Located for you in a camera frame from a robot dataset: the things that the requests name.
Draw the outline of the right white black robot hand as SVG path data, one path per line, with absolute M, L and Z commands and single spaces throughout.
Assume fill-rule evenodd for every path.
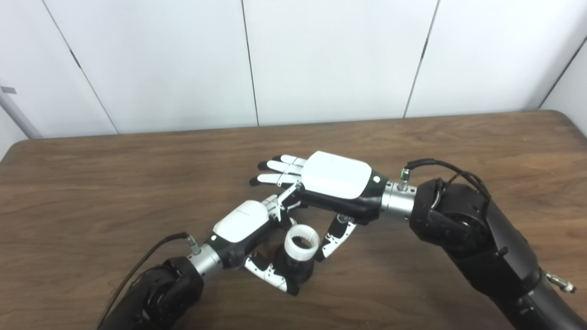
M 380 216 L 388 178 L 358 159 L 327 152 L 309 158 L 282 154 L 258 163 L 260 175 L 252 177 L 253 187 L 271 185 L 283 189 L 298 185 L 301 207 L 316 207 L 335 213 L 315 260 L 329 257 L 354 228 Z

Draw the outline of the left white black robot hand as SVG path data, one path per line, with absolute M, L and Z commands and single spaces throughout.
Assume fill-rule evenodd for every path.
M 264 201 L 247 200 L 233 209 L 212 228 L 201 247 L 200 261 L 193 265 L 204 280 L 224 269 L 245 268 L 271 286 L 289 295 L 299 294 L 299 286 L 275 268 L 255 249 L 277 230 L 288 231 L 296 221 L 289 217 L 289 208 L 277 204 L 277 196 Z

